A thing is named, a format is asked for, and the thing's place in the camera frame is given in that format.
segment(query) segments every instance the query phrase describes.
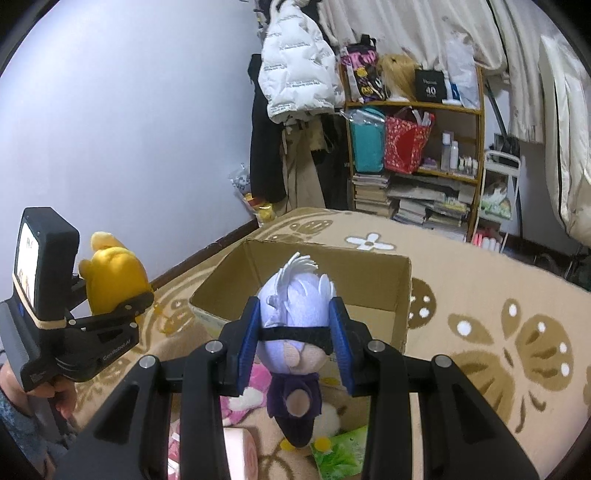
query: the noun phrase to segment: pink item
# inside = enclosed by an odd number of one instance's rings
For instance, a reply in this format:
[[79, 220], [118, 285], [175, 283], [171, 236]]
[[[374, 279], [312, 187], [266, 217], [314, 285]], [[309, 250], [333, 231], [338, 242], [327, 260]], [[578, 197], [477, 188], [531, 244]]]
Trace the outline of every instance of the pink item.
[[[224, 428], [224, 444], [231, 480], [256, 480], [258, 457], [255, 441], [247, 429]], [[170, 426], [168, 437], [168, 480], [180, 478], [180, 421]]]
[[251, 379], [244, 393], [238, 397], [220, 397], [222, 421], [225, 427], [239, 423], [248, 412], [267, 406], [267, 391], [271, 374], [263, 364], [253, 364]]

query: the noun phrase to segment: green package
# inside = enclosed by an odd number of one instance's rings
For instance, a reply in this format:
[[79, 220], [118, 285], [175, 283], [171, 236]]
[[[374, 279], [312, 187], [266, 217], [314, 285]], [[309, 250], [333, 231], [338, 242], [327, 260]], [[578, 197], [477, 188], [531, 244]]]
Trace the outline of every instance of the green package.
[[331, 448], [323, 453], [312, 445], [312, 454], [322, 480], [341, 480], [361, 473], [365, 457], [367, 426], [330, 439]]

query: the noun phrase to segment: wall baseboard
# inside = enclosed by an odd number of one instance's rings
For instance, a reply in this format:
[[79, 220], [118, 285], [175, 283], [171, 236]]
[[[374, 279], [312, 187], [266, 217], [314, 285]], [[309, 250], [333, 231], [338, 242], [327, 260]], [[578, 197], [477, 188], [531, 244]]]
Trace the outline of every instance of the wall baseboard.
[[199, 252], [191, 255], [188, 259], [182, 261], [175, 267], [171, 268], [167, 272], [160, 275], [152, 282], [152, 288], [154, 290], [158, 290], [161, 287], [164, 287], [168, 282], [174, 280], [175, 278], [181, 276], [186, 271], [196, 267], [201, 262], [207, 260], [208, 258], [214, 256], [216, 253], [222, 251], [224, 248], [232, 245], [234, 242], [239, 241], [240, 239], [246, 237], [250, 233], [254, 232], [258, 228], [258, 223], [256, 220], [252, 220], [244, 225], [238, 227], [236, 230], [230, 232], [226, 236], [220, 238], [217, 242], [214, 242], [207, 247], [203, 248]]

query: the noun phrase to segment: bookshelf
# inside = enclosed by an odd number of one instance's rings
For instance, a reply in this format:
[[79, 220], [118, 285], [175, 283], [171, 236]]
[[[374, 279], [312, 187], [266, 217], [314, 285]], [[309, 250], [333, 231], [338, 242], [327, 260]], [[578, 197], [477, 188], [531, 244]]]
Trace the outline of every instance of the bookshelf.
[[[345, 85], [345, 93], [346, 97], [350, 99], [350, 90], [349, 85], [346, 81], [346, 75], [342, 74], [343, 84]], [[484, 172], [484, 159], [485, 159], [485, 113], [484, 113], [484, 83], [483, 83], [483, 72], [480, 67], [476, 68], [476, 74], [478, 77], [478, 91], [480, 96], [480, 109], [470, 109], [464, 108], [462, 106], [457, 105], [445, 105], [443, 103], [427, 103], [427, 102], [399, 102], [399, 101], [379, 101], [379, 102], [367, 102], [367, 103], [359, 103], [359, 102], [352, 102], [350, 100], [345, 102], [345, 109], [355, 109], [364, 106], [373, 106], [382, 109], [386, 114], [388, 112], [394, 113], [395, 111], [404, 108], [404, 107], [412, 107], [418, 108], [428, 111], [433, 111], [436, 113], [437, 111], [445, 111], [445, 112], [452, 112], [457, 114], [462, 114], [462, 116], [470, 116], [472, 117], [472, 121], [475, 123], [475, 138], [466, 138], [466, 137], [457, 137], [455, 140], [458, 140], [460, 144], [462, 143], [470, 143], [473, 144], [475, 147], [475, 158], [478, 159], [478, 174], [475, 178], [464, 176], [461, 174], [456, 174], [453, 172], [445, 172], [440, 170], [433, 170], [430, 168], [422, 168], [420, 167], [415, 174], [418, 176], [433, 176], [433, 177], [442, 177], [451, 180], [461, 181], [467, 184], [471, 184], [476, 187], [476, 192], [474, 194], [474, 200], [470, 207], [470, 215], [467, 219], [468, 222], [468, 232], [466, 237], [466, 242], [470, 242], [472, 240], [472, 236], [474, 234], [476, 228], [476, 221], [477, 221], [477, 213], [478, 207], [480, 205], [480, 194], [481, 194], [481, 184], [482, 184], [482, 177]], [[351, 126], [350, 123], [347, 122], [346, 125], [347, 130], [347, 142], [349, 147], [349, 168], [350, 168], [350, 175], [353, 178], [353, 175], [356, 173], [355, 171], [355, 159], [354, 159], [354, 152], [353, 152], [353, 144], [352, 144], [352, 136], [351, 136]], [[431, 135], [434, 133], [438, 133], [437, 130], [434, 128], [431, 132]], [[352, 188], [352, 197], [355, 198], [355, 186], [351, 183]]]

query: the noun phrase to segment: white hair plush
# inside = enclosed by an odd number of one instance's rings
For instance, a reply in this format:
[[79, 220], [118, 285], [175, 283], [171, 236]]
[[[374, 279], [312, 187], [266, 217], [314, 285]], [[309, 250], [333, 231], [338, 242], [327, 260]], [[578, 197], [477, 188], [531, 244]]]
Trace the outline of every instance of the white hair plush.
[[285, 338], [260, 341], [257, 355], [271, 372], [267, 411], [285, 438], [303, 447], [312, 437], [314, 419], [322, 410], [318, 371], [328, 360], [319, 345], [289, 338], [295, 327], [298, 338], [305, 328], [329, 334], [329, 303], [336, 296], [327, 275], [319, 277], [318, 265], [299, 252], [273, 275], [258, 294], [263, 329], [287, 327]]

